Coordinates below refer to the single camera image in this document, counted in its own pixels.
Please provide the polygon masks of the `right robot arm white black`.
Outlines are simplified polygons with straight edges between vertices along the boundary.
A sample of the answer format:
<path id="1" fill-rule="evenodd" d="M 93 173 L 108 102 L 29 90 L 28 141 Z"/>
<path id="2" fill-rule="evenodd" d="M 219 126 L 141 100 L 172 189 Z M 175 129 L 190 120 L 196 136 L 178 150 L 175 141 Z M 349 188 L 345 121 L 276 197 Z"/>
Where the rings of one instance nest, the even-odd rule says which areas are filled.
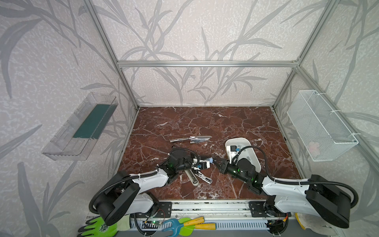
<path id="1" fill-rule="evenodd" d="M 248 159 L 233 165 L 216 157 L 213 163 L 221 174 L 244 182 L 250 192 L 266 195 L 269 211 L 314 215 L 333 226 L 347 229 L 350 210 L 359 200 L 351 186 L 328 181 L 320 175 L 313 174 L 310 179 L 303 180 L 281 179 L 258 173 Z"/>

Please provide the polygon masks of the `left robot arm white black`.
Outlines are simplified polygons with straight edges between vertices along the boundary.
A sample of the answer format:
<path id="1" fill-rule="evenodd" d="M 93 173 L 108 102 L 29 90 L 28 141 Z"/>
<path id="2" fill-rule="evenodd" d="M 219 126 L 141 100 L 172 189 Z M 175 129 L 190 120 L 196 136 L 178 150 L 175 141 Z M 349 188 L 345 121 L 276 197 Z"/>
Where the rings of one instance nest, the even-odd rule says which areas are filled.
<path id="1" fill-rule="evenodd" d="M 90 200 L 89 210 L 98 214 L 107 226 L 119 221 L 124 215 L 158 212 L 159 201 L 149 190 L 171 184 L 182 171 L 198 165 L 199 155 L 186 148 L 175 148 L 155 170 L 129 174 L 119 171 Z"/>

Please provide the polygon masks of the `black white stapler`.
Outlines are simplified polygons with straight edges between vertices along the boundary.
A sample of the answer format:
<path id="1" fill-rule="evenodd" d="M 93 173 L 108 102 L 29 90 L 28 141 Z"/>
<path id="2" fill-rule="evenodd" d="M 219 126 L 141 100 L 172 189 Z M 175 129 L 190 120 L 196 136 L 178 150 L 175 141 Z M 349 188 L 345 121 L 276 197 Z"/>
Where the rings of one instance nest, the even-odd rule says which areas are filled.
<path id="1" fill-rule="evenodd" d="M 212 182 L 213 182 L 213 180 L 211 178 L 206 177 L 204 174 L 202 174 L 200 171 L 197 171 L 197 170 L 195 172 L 193 172 L 191 169 L 189 169 L 189 170 L 185 171 L 185 174 L 188 176 L 191 183 L 195 187 L 199 185 L 198 178 L 200 178 L 201 180 L 203 180 L 204 182 L 206 182 L 208 184 L 212 184 Z"/>

